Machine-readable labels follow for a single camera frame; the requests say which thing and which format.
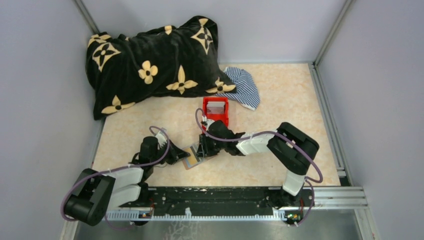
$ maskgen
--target black blanket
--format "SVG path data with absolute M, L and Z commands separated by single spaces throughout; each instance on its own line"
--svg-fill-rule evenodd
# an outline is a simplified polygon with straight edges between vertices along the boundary
M 135 37 L 106 32 L 88 42 L 86 73 L 95 90 L 94 119 L 149 97 L 202 97 L 236 92 L 218 66 L 218 27 L 203 16 Z

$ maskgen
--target blue and white striped fabric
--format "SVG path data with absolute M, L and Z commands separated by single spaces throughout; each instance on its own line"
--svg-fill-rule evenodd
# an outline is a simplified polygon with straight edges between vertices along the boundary
M 244 69 L 228 66 L 224 73 L 235 84 L 237 93 L 218 93 L 216 96 L 227 97 L 230 100 L 239 102 L 243 107 L 250 110 L 256 110 L 261 99 L 259 98 L 258 88 L 253 82 L 252 75 Z

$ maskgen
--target red plastic container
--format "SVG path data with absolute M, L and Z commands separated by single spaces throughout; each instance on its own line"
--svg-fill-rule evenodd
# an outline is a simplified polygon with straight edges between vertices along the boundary
M 224 114 L 208 113 L 207 105 L 210 102 L 224 102 L 225 103 Z M 228 123 L 229 123 L 228 107 L 229 107 L 228 98 L 226 98 L 226 97 L 209 97 L 209 96 L 207 96 L 207 97 L 203 98 L 203 111 L 204 111 L 204 114 L 206 115 L 206 117 L 208 119 L 212 119 L 212 120 L 215 120 L 215 121 L 221 120 L 225 124 L 225 126 L 227 126 L 227 127 L 228 127 Z

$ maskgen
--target table top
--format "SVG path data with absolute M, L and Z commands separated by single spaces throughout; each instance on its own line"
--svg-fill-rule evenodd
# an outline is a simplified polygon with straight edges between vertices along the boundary
M 231 64 L 252 76 L 261 103 L 252 111 L 238 102 L 229 101 L 229 126 L 237 132 L 275 130 L 289 122 L 315 139 L 320 149 L 315 163 L 321 169 L 321 186 L 339 186 L 340 181 L 321 115 L 309 67 L 298 64 Z M 134 106 L 107 117 L 93 169 L 104 171 L 125 166 L 140 150 L 143 138 L 150 136 L 149 126 L 167 129 L 179 148 L 198 142 L 201 131 L 195 121 L 195 110 L 203 98 L 150 97 Z M 182 161 L 166 167 L 155 167 L 147 179 L 149 186 L 281 186 L 287 169 L 272 153 L 231 156 L 221 151 L 189 170 Z M 308 176 L 317 179 L 311 166 Z

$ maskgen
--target gray floor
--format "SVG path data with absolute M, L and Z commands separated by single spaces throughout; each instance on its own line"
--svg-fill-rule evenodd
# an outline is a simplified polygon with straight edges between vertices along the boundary
M 112 222 L 116 227 L 128 226 Z M 118 231 L 102 222 L 81 224 L 77 240 L 358 240 L 361 239 L 353 210 L 315 210 L 298 228 L 266 221 L 149 222 L 137 229 Z

